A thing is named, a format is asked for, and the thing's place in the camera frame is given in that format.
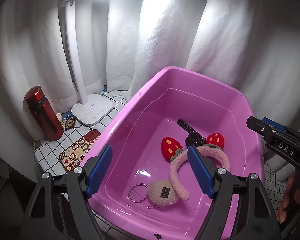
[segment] checkered tablecloth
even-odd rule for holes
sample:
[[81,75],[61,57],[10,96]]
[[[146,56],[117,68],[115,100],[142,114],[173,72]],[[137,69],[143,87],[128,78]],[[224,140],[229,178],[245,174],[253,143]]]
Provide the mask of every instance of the checkered tablecloth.
[[[76,128],[71,128],[68,131],[65,131],[63,136],[58,141],[48,141],[40,140],[41,146],[34,151],[34,156],[38,161],[39,165],[42,167],[43,171],[50,172],[52,175],[63,175],[65,170],[59,161],[59,154],[70,147],[82,136],[86,135],[90,130],[97,129],[101,133],[113,120],[113,118],[119,113],[119,111],[127,103],[125,100],[125,91],[112,91],[112,92],[102,92],[101,95],[110,99],[114,108],[109,114],[107,114],[100,122],[95,124],[93,127],[87,127],[85,125],[77,125]],[[265,162],[265,188],[270,197],[270,200],[273,204],[275,210],[278,209],[282,201],[283,193],[286,188],[286,182],[279,182],[274,173],[271,173],[269,165]],[[142,240],[138,236],[134,236],[123,229],[120,229],[105,220],[103,217],[99,216],[93,211],[95,219],[99,224],[100,228],[114,237],[117,240]]]

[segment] silver screw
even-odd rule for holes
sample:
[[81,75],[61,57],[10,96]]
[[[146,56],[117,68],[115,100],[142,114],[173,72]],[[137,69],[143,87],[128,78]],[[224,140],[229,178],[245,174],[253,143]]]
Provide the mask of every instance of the silver screw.
[[219,174],[226,174],[226,172],[227,172],[227,171],[226,171],[226,169],[224,169],[224,168],[219,168],[219,169],[218,169],[218,173],[219,173]]
[[47,179],[47,178],[49,178],[49,176],[50,176],[50,173],[48,173],[48,172],[45,172],[44,174],[42,174],[42,178],[43,179]]
[[255,173],[251,173],[250,177],[251,177],[251,179],[257,179],[258,175]]
[[82,172],[82,168],[81,167],[74,168],[74,173],[81,173],[81,172]]

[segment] blue gripper pad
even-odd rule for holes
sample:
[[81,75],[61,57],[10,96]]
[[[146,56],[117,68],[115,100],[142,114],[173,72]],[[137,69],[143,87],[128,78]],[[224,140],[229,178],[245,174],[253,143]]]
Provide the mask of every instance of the blue gripper pad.
[[208,195],[209,198],[213,198],[215,192],[213,190],[210,173],[192,146],[188,148],[188,161],[195,177],[197,178],[202,193]]
[[286,129],[284,128],[283,125],[281,125],[281,124],[279,124],[279,123],[277,123],[277,122],[275,122],[275,121],[272,121],[272,120],[269,119],[269,118],[264,117],[264,118],[261,119],[261,121],[262,121],[262,122],[266,122],[267,124],[274,126],[274,127],[277,128],[278,130],[281,130],[281,131],[283,131],[283,132],[286,131]]
[[103,151],[103,153],[101,153],[100,159],[98,160],[96,166],[93,168],[88,178],[88,187],[86,190],[86,194],[89,198],[92,197],[93,194],[98,192],[111,161],[112,147],[108,145],[108,147]]

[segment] pink ring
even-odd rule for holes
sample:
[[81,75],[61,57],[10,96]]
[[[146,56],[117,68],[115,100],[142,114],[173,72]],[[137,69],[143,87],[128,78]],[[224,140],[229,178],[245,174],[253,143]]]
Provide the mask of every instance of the pink ring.
[[147,198],[147,195],[146,195],[146,197],[145,197],[144,199],[141,199],[140,201],[134,201],[134,200],[132,200],[132,199],[130,198],[130,194],[131,194],[132,190],[133,190],[135,187],[138,187],[138,186],[143,186],[143,187],[148,188],[148,186],[147,186],[146,184],[143,184],[143,183],[139,183],[139,184],[134,185],[134,186],[130,189],[130,191],[129,191],[129,193],[128,193],[128,198],[129,198],[133,203],[141,203],[141,202],[145,201],[146,198]]

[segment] pink plastic basin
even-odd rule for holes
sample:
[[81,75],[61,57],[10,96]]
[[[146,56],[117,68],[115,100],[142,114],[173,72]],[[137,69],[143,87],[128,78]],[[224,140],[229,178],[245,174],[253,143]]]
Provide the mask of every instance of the pink plastic basin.
[[[218,132],[224,136],[223,151],[231,173],[247,176],[257,173],[264,181],[263,155],[257,133],[249,130],[247,118],[253,115],[249,102],[238,90],[201,74],[178,67],[166,67],[155,75],[119,112],[93,145],[81,165],[99,154],[108,143],[113,160],[97,194],[90,198],[93,210],[116,226],[148,240],[194,239],[210,207],[186,162],[178,170],[180,182],[190,200],[153,208],[146,199],[133,203],[128,192],[138,183],[149,185],[169,179],[169,163],[161,153],[164,137],[175,138],[185,148],[187,132],[177,125],[183,119],[202,136]],[[137,187],[131,198],[140,200],[145,188]],[[223,238],[230,236],[238,196],[232,199]]]

